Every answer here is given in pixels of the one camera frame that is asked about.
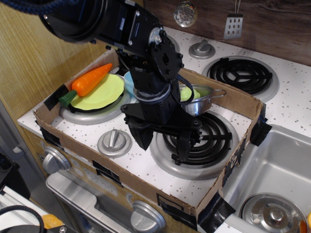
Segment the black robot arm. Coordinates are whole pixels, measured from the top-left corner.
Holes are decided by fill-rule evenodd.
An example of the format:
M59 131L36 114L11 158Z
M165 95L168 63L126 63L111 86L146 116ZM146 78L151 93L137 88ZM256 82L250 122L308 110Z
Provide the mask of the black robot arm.
M131 0L5 0L4 5L39 16L46 29L70 43L100 40L114 49L129 69L137 103L121 107L138 145L147 149L153 133L176 138L177 165L190 163L190 150L201 140L201 121L184 109L176 52L158 18Z

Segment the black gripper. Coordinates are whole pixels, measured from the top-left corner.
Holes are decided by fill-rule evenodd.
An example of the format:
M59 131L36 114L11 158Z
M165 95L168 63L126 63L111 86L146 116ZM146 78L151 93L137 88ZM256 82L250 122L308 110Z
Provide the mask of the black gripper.
M176 165L189 161L190 150L202 139L202 123L183 110L179 82L191 84L176 73L165 80L156 72L130 71L137 103L121 108L125 122L137 144L147 150L153 133L164 133L177 138L177 154L172 154Z

